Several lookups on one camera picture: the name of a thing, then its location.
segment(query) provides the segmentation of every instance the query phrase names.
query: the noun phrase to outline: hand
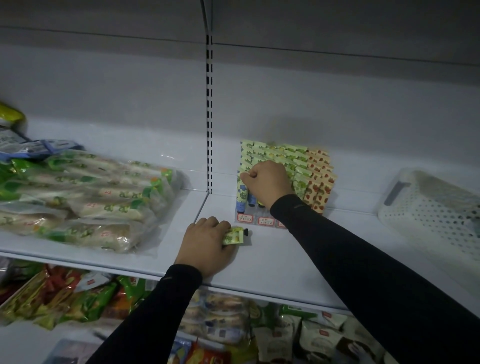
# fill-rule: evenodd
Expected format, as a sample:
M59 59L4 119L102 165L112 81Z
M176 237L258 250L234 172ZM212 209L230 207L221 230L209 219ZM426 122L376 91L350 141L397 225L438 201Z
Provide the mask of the hand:
M225 233L230 223L211 216L201 218L196 224L190 224L183 236L183 241L175 264L187 264L197 268L203 278L211 277L227 266L235 246L222 246Z
M249 172L240 174L240 178L269 210L280 197L293 193L285 167L271 160L255 164Z

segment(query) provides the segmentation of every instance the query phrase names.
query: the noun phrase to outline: perforated basket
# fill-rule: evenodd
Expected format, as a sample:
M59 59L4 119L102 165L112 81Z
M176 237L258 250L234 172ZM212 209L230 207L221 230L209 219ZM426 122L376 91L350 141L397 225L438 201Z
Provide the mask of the perforated basket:
M480 196L419 170L403 170L378 218L480 298Z

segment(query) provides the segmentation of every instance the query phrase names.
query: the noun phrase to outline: gray handle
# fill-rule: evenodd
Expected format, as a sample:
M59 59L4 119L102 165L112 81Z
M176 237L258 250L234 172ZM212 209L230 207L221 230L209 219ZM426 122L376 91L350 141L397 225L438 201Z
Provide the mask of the gray handle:
M395 186L392 188L390 193L388 194L387 198L384 201L385 206L391 206L392 203L396 200L398 197L398 194L404 189L404 187L410 187L411 183L410 182L401 182L398 181Z

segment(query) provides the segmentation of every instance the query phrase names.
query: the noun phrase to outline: black sleeve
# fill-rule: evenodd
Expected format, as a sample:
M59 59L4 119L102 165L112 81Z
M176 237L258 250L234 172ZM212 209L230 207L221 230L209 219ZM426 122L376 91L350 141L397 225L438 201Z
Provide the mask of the black sleeve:
M201 283L196 268L172 265L87 364L166 363L181 318Z
M317 214L293 194L278 199L270 212L298 240L352 314L400 364L479 359L480 319L426 279Z

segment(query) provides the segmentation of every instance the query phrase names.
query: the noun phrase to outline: red-bordered price label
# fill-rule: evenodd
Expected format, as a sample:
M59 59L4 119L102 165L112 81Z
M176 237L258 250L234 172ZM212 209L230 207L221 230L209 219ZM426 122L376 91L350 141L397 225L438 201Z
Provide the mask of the red-bordered price label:
M253 222L253 215L237 214L237 221L251 224Z
M274 226L275 225L275 219L274 218L259 217L257 222L258 222L258 225L265 225L265 226Z

